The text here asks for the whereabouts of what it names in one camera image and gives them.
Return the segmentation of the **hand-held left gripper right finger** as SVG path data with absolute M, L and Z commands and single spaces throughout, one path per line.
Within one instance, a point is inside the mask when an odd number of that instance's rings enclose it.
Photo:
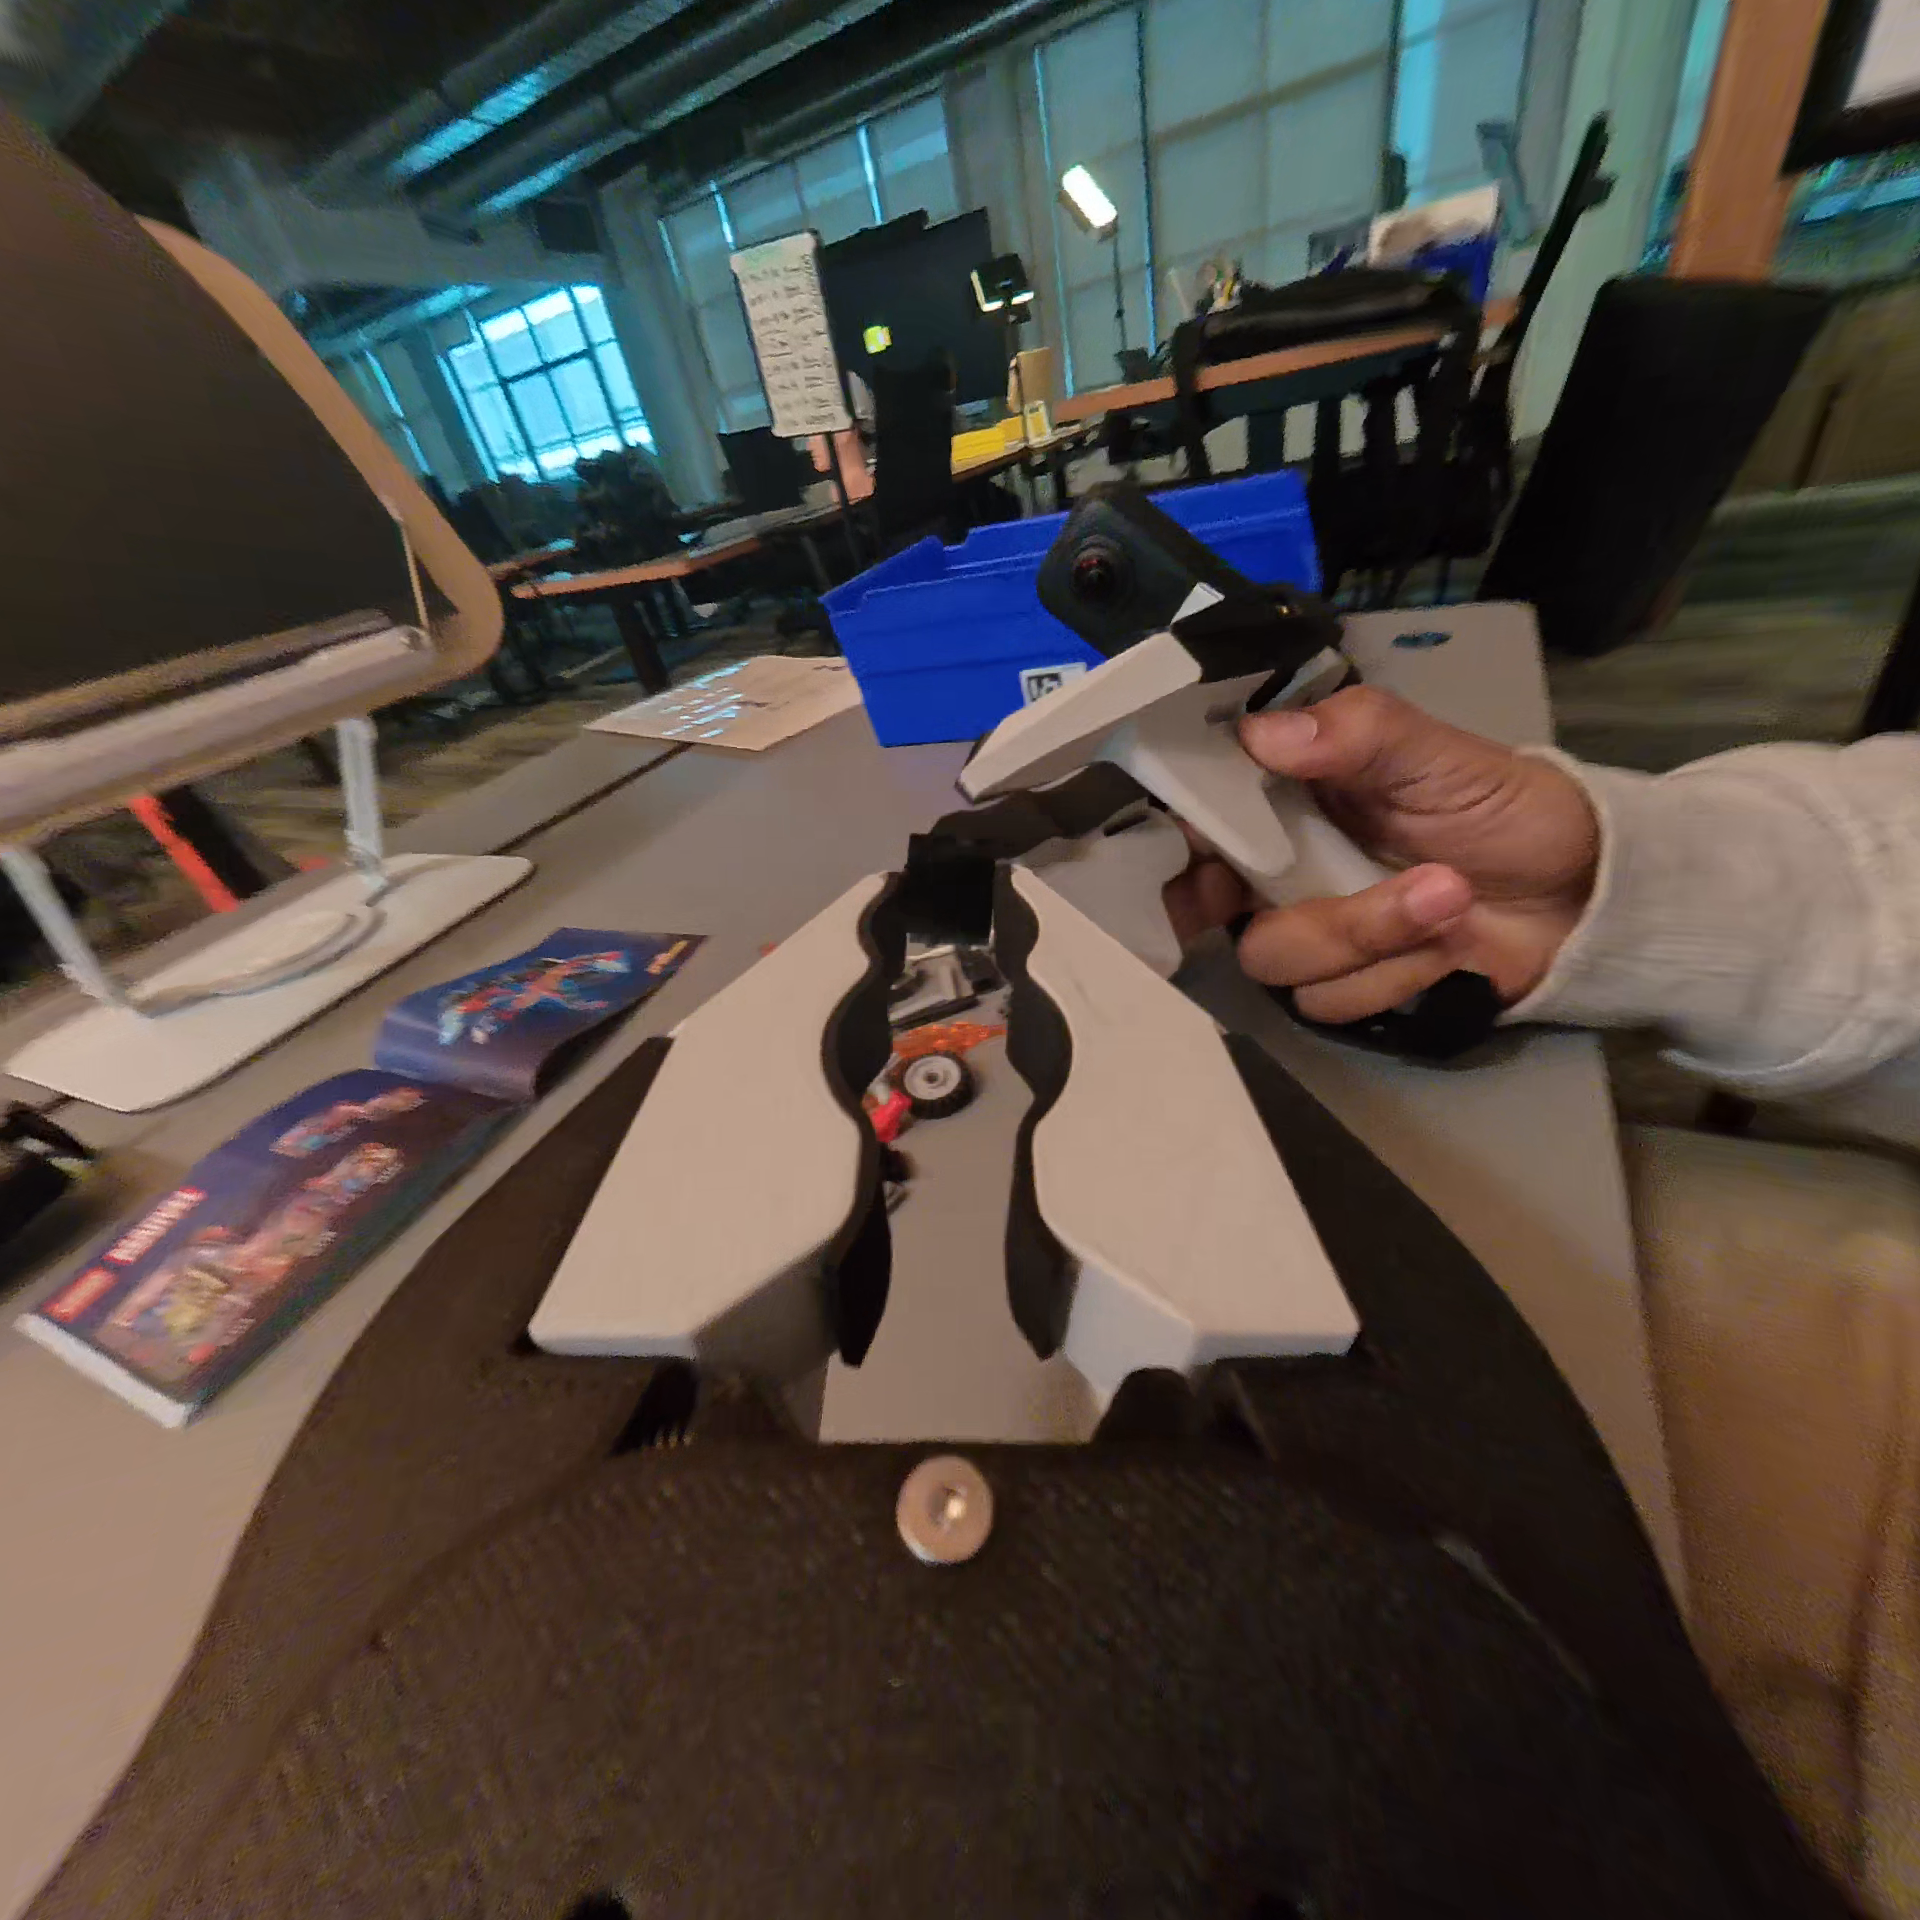
M 1135 1377 L 1349 1359 L 1357 1308 L 1218 1021 L 1024 867 L 997 868 L 991 946 L 1026 1093 L 1006 1304 L 1072 1383 L 1067 1443 Z

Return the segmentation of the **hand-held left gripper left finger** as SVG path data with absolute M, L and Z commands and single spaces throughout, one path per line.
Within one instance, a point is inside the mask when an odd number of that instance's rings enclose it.
M 546 1356 L 736 1378 L 815 1443 L 891 1283 L 867 1093 L 894 1056 L 902 875 L 855 881 L 663 1042 L 533 1313 Z

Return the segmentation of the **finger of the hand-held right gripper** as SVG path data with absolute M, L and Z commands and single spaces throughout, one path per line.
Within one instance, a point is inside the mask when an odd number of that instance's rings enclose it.
M 1156 632 L 1036 704 L 1013 711 L 965 761 L 959 794 L 1007 799 L 1106 761 L 1171 809 L 1232 809 L 1260 788 L 1234 772 L 1230 724 L 1290 664 L 1260 641 Z
M 933 855 L 1024 867 L 1160 979 L 1184 964 L 1164 893 L 1189 843 L 1139 780 L 1067 778 L 950 811 L 933 825 Z

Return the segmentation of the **pile of lego pieces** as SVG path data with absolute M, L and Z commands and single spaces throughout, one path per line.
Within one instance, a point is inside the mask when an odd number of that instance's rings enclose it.
M 902 1141 L 962 1113 L 978 1096 L 978 1056 L 1006 1037 L 1006 980 L 986 944 L 911 944 L 887 991 L 887 1064 L 861 1106 L 879 1146 L 879 1193 L 895 1210 L 917 1180 Z

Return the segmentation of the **person's right forearm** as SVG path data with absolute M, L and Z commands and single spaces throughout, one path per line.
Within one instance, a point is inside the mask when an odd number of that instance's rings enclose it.
M 1592 808 L 1590 899 L 1504 1024 L 1639 1028 L 1822 1133 L 1918 1146 L 1918 739 L 1767 744 L 1628 772 L 1539 749 Z

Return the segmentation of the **lego instruction booklet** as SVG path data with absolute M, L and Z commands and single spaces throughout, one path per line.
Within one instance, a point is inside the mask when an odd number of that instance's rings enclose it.
M 556 928 L 407 994 L 371 1065 L 252 1117 L 15 1330 L 157 1425 L 191 1425 L 701 946 Z

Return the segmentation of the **person's right hand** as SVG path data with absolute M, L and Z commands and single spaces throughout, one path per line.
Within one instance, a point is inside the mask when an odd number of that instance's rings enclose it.
M 1387 879 L 1356 897 L 1255 907 L 1186 825 L 1189 867 L 1160 893 L 1184 946 L 1239 923 L 1244 973 L 1290 991 L 1318 1024 L 1391 1012 L 1453 971 L 1484 976 L 1502 1007 L 1546 980 L 1600 864 L 1597 815 L 1556 761 L 1364 687 L 1252 713 L 1239 744 L 1266 772 L 1306 784 Z

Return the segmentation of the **blue plastic bin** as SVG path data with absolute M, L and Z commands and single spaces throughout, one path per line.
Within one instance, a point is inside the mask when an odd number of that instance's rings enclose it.
M 1147 498 L 1252 584 L 1323 584 L 1307 487 L 1292 469 Z M 831 636 L 883 747 L 973 741 L 1101 660 L 1037 592 L 1067 519 L 1007 519 L 952 544 L 927 535 L 827 591 Z

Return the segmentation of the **wooden top office desk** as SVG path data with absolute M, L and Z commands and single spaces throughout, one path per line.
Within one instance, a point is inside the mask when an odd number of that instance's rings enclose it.
M 1349 332 L 1335 338 L 1245 354 L 1191 375 L 1191 397 L 1202 416 L 1202 447 L 1210 475 L 1230 475 L 1252 467 L 1252 423 L 1279 421 L 1279 461 L 1312 456 L 1312 423 L 1292 426 L 1323 402 L 1347 404 L 1390 377 L 1400 375 L 1450 341 L 1436 317 Z M 1088 426 L 1106 444 L 1106 421 L 1140 421 L 1168 433 L 1168 456 L 1184 456 L 1182 389 L 1173 372 L 1125 377 L 1096 391 L 1082 391 L 1051 409 L 1059 428 Z
M 687 585 L 717 570 L 740 570 L 767 561 L 782 549 L 795 549 L 807 564 L 807 578 L 827 585 L 820 540 L 845 529 L 847 508 L 797 508 L 748 516 L 731 532 L 701 538 L 658 559 L 615 567 L 589 567 L 550 571 L 542 578 L 524 576 L 503 584 L 508 611 L 533 612 L 556 608 L 605 608 L 613 616 L 615 634 L 630 664 L 635 683 L 645 696 L 669 689 L 664 664 L 664 601 L 663 591 Z

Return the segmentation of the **black bag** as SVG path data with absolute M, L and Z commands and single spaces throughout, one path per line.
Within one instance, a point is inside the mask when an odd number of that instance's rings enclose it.
M 1234 304 L 1173 332 L 1168 369 L 1174 380 L 1194 383 L 1204 365 L 1414 325 L 1477 337 L 1482 304 L 1452 272 L 1349 267 L 1285 287 L 1245 282 Z

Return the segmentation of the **large printed paper sheet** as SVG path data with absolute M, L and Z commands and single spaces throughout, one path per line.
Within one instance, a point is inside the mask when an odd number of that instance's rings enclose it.
M 598 715 L 586 732 L 754 754 L 860 709 L 858 679 L 843 658 L 752 656 Z

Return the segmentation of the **black chair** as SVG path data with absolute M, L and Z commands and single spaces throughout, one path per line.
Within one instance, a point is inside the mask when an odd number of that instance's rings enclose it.
M 1531 608 L 1556 656 L 1643 636 L 1831 311 L 1810 284 L 1604 282 L 1479 601 Z

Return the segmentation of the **black monitor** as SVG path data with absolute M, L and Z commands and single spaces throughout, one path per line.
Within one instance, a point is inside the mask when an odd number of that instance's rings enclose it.
M 957 402 L 1002 401 L 1004 332 L 972 282 L 991 257 L 986 209 L 938 225 L 915 212 L 827 244 L 820 276 L 839 369 L 871 384 L 874 364 L 917 369 L 947 354 Z

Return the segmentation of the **whiteboard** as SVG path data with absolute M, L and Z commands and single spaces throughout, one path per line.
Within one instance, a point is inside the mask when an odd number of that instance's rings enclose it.
M 797 228 L 736 250 L 726 263 L 772 433 L 788 441 L 847 433 L 855 421 L 831 341 L 819 233 Z

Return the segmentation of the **black tripod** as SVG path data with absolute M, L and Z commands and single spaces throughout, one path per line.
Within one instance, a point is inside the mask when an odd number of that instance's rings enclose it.
M 1610 116 L 1597 113 L 1498 337 L 1485 343 L 1484 307 L 1462 303 L 1426 354 L 1424 377 L 1410 391 L 1414 452 L 1382 576 L 1384 604 L 1424 564 L 1436 564 L 1436 584 L 1446 587 L 1453 564 L 1487 553 L 1517 497 L 1512 389 L 1522 349 L 1578 225 L 1611 196 L 1613 180 L 1603 170 L 1607 153 Z

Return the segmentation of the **black device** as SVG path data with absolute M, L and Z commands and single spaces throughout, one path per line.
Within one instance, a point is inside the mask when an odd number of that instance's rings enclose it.
M 23 1101 L 3 1108 L 3 1283 L 15 1280 L 44 1221 L 85 1185 L 98 1155 Z

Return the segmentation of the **dark panel on white stand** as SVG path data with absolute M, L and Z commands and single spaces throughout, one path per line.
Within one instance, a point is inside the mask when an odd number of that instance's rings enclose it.
M 246 274 L 3 127 L 3 853 L 87 1008 L 7 1074 L 108 1113 L 224 1079 L 522 887 L 388 855 L 380 709 L 485 665 L 495 585 Z M 342 868 L 140 980 L 42 843 L 336 733 Z

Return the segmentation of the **wooden post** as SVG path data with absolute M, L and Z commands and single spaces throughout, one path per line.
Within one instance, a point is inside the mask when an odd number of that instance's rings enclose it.
M 1784 153 L 1828 3 L 1730 3 L 1668 276 L 1765 282 L 1784 232 Z

